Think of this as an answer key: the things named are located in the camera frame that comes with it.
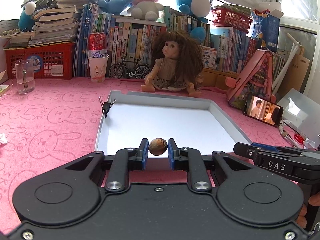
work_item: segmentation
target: red can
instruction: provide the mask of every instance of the red can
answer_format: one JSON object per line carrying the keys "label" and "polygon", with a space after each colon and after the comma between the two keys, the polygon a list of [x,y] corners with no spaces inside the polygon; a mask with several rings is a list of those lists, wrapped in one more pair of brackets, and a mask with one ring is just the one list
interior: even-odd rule
{"label": "red can", "polygon": [[105,33],[89,35],[89,57],[105,57],[107,55],[107,36]]}

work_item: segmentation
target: water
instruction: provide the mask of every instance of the water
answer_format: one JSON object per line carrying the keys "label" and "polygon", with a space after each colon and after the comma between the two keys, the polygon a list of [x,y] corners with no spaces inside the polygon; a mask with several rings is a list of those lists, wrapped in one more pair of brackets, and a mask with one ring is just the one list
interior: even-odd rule
{"label": "water", "polygon": [[26,94],[31,92],[32,90],[35,89],[35,78],[33,77],[27,77],[27,84],[28,87],[25,88],[23,84],[23,79],[17,80],[17,87],[18,87],[18,92],[19,94]]}

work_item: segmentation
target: white paper cup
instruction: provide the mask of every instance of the white paper cup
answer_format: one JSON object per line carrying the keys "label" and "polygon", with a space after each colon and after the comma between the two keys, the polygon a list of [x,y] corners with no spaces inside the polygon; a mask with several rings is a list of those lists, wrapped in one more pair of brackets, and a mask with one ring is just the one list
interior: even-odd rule
{"label": "white paper cup", "polygon": [[109,55],[105,57],[88,57],[91,81],[95,83],[104,82],[106,76]]}

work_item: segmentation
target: red basket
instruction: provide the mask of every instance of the red basket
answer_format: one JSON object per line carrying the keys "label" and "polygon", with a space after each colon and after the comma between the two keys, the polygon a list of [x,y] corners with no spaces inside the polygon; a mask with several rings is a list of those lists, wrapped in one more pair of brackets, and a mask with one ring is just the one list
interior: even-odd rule
{"label": "red basket", "polygon": [[73,55],[75,43],[60,43],[44,45],[24,49],[7,49],[5,57],[7,61],[8,78],[16,78],[15,63],[25,59],[36,59],[35,78],[71,79]]}
{"label": "red basket", "polygon": [[213,25],[234,27],[245,33],[249,32],[249,28],[253,20],[243,14],[236,13],[227,8],[216,8],[212,11]]}

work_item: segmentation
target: brown ball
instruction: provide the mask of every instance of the brown ball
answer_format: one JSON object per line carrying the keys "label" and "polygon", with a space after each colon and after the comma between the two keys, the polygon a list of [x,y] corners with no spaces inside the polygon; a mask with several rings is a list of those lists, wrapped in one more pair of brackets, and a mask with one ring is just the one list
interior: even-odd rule
{"label": "brown ball", "polygon": [[162,138],[153,139],[149,144],[149,152],[155,156],[163,154],[167,148],[167,142]]}

